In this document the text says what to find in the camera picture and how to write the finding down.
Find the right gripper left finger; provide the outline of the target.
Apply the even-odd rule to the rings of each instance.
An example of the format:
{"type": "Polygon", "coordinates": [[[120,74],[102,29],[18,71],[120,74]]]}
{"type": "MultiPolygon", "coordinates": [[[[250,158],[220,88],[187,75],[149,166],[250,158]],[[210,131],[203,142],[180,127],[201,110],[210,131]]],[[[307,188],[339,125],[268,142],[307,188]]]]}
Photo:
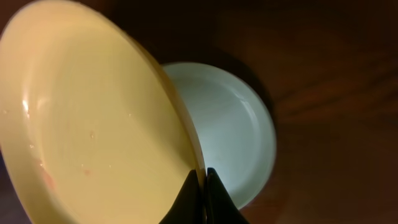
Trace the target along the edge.
{"type": "Polygon", "coordinates": [[[204,224],[205,212],[197,172],[191,170],[160,224],[204,224]]]}

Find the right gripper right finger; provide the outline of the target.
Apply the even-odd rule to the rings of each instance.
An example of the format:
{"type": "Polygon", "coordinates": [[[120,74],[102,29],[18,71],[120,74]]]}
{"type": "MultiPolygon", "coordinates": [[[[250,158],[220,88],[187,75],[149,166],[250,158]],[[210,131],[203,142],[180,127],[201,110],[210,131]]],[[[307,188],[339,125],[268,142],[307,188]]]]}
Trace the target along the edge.
{"type": "Polygon", "coordinates": [[[206,175],[205,206],[207,224],[249,224],[234,205],[214,168],[206,175]]]}

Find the mint plate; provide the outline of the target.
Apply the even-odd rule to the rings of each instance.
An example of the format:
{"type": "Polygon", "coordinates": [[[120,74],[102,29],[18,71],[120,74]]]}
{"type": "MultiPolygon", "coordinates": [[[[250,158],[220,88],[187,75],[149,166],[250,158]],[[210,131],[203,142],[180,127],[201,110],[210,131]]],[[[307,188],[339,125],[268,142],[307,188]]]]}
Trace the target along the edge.
{"type": "Polygon", "coordinates": [[[217,171],[238,209],[263,189],[276,157],[265,103],[237,75],[204,63],[163,66],[192,118],[206,167],[217,171]]]}

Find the yellow plate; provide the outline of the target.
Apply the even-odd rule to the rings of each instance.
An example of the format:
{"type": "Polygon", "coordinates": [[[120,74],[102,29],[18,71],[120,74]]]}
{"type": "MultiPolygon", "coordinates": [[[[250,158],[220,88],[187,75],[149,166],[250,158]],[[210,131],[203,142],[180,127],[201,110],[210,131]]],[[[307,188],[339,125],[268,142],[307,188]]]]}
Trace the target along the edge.
{"type": "Polygon", "coordinates": [[[33,223],[158,223],[205,166],[159,63],[73,1],[35,1],[1,35],[1,151],[33,223]]]}

